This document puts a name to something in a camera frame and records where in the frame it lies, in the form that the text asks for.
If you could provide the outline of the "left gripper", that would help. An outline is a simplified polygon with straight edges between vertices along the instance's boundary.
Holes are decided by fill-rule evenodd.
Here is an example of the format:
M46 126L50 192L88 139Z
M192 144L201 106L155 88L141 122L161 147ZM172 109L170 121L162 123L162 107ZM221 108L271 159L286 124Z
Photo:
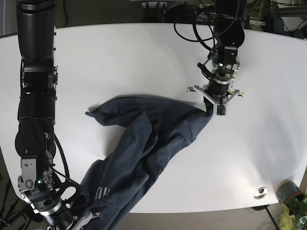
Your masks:
M209 81L208 84L202 87L189 86L187 91L200 93L212 105L213 115L216 115L216 104L218 104L218 115L226 115L229 102L236 96L244 97L243 92L233 88L239 68L239 58L226 63L207 59L204 62L204 77Z

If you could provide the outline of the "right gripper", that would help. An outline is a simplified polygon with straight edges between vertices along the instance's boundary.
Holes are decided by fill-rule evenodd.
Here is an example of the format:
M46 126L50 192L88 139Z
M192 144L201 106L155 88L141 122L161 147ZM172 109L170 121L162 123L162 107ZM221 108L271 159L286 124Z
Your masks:
M52 230L82 230L91 220L101 218L99 211L87 211L80 216L72 214L66 205L77 198L77 192L68 199L61 198L69 187L77 189L77 184L67 179L61 182L57 177L18 178L18 190L23 200Z

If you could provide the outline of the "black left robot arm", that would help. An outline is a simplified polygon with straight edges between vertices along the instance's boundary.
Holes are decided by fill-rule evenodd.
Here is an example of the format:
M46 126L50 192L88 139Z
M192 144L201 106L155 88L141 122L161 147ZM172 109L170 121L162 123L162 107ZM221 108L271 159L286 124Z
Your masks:
M186 41L199 43L209 51L207 61L212 63L208 69L206 63L198 63L202 75L208 80L206 85L189 87L190 92L199 92L208 115L224 116L229 102L244 97L243 92L233 89L235 75L240 69L238 49L245 40L245 20L247 19L247 2L245 0L216 0L214 9L202 7L195 13L185 13L177 17L173 26L176 27L183 17L189 17L195 39L180 37ZM211 37L202 39L197 30L197 20L206 14L204 21L211 32Z

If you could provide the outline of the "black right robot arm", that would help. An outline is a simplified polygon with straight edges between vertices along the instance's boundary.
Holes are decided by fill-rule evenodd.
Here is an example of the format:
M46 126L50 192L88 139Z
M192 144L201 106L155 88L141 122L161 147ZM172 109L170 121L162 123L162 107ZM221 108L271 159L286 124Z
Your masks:
M85 211L87 192L54 168L62 147L54 133L57 67L54 64L56 3L19 0L16 20L20 67L20 102L15 149L21 158L18 190L50 230L81 230L99 213Z

